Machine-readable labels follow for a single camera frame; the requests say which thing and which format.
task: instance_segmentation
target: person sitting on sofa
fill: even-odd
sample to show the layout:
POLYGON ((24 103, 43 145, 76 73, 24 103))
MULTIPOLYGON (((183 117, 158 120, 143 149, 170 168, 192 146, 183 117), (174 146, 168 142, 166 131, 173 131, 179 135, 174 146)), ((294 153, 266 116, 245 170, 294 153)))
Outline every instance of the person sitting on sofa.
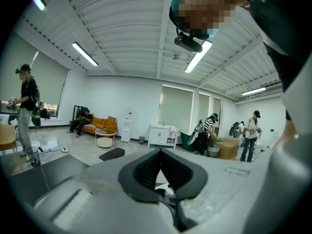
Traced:
POLYGON ((72 134, 74 132, 74 129, 78 126, 76 138, 80 137, 81 129, 84 125, 89 124, 92 121, 92 115, 90 114, 90 110, 87 109, 84 112, 84 115, 80 119, 76 119, 72 122, 72 125, 70 126, 68 134, 72 134))

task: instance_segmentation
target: striped shirt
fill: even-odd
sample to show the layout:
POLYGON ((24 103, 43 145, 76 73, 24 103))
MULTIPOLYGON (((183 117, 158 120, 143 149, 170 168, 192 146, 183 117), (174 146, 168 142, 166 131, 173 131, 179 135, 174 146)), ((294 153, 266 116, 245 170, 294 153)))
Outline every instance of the striped shirt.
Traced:
POLYGON ((207 132, 208 129, 211 131, 211 130, 212 130, 212 127, 213 127, 213 124, 214 124, 213 120, 210 119, 210 118, 207 118, 207 119, 205 120, 204 132, 207 132))

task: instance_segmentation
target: round side table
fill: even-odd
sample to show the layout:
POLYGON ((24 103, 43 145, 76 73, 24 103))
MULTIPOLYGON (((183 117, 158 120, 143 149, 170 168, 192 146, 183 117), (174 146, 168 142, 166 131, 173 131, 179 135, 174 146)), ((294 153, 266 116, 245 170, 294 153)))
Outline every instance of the round side table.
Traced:
POLYGON ((116 132, 114 130, 109 129, 96 129, 96 147, 104 147, 104 148, 114 148, 115 143, 115 135, 116 132))

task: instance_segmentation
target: white wall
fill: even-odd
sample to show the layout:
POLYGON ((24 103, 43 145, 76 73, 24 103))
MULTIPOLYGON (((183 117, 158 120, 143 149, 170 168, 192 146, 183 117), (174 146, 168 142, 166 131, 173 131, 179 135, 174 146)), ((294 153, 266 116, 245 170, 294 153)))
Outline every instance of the white wall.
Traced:
MULTIPOLYGON (((149 125, 157 123, 159 102, 162 85, 184 88, 195 91, 195 87, 166 82, 155 79, 132 77, 105 77, 91 76, 87 78, 85 92, 87 106, 96 117, 116 117, 118 124, 117 135, 121 135, 122 122, 127 111, 133 112, 131 138, 138 139, 145 136, 148 139, 149 125)), ((231 99, 200 90, 201 93, 216 96, 222 99, 222 118, 220 122, 220 135, 228 136, 233 121, 233 112, 236 107, 231 99)), ((193 103, 193 115, 197 115, 197 103, 193 103)), ((197 116, 192 117, 191 131, 197 124, 197 116)))
POLYGON ((255 110, 260 112, 261 118, 258 119, 258 126, 262 130, 261 139, 264 141, 264 150, 270 145, 274 133, 282 135, 286 122, 285 106, 281 98, 261 100, 237 106, 237 117, 233 121, 244 121, 245 125, 248 118, 253 116, 255 110))
MULTIPOLYGON (((69 125, 69 121, 73 117, 74 105, 83 106, 84 104, 83 86, 85 80, 86 76, 82 72, 77 70, 69 71, 61 95, 58 118, 52 117, 50 120, 41 119, 41 126, 69 125)), ((9 115, 0 114, 0 118, 2 118, 1 124, 7 124, 9 115)))

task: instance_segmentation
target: fluorescent light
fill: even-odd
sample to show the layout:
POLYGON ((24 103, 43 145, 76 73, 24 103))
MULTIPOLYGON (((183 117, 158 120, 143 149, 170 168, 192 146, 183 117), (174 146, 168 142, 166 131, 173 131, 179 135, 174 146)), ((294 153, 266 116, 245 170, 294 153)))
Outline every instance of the fluorescent light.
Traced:
POLYGON ((33 0, 40 10, 44 10, 46 4, 43 0, 33 0))
POLYGON ((74 42, 72 46, 77 49, 79 53, 81 53, 89 62, 91 62, 94 66, 98 66, 98 63, 87 53, 84 49, 77 43, 74 42))
POLYGON ((261 92, 261 91, 264 91, 264 90, 265 90, 265 88, 257 88, 257 89, 251 90, 251 91, 244 92, 244 93, 242 93, 242 95, 243 96, 247 96, 247 95, 254 94, 254 93, 257 93, 257 92, 261 92))
POLYGON ((193 59, 191 60, 189 65, 186 67, 184 72, 185 73, 190 73, 195 68, 195 66, 199 63, 199 61, 203 58, 203 56, 207 53, 207 51, 211 48, 212 45, 213 45, 212 42, 204 41, 204 43, 202 44, 203 51, 200 52, 200 53, 197 53, 193 57, 193 59))

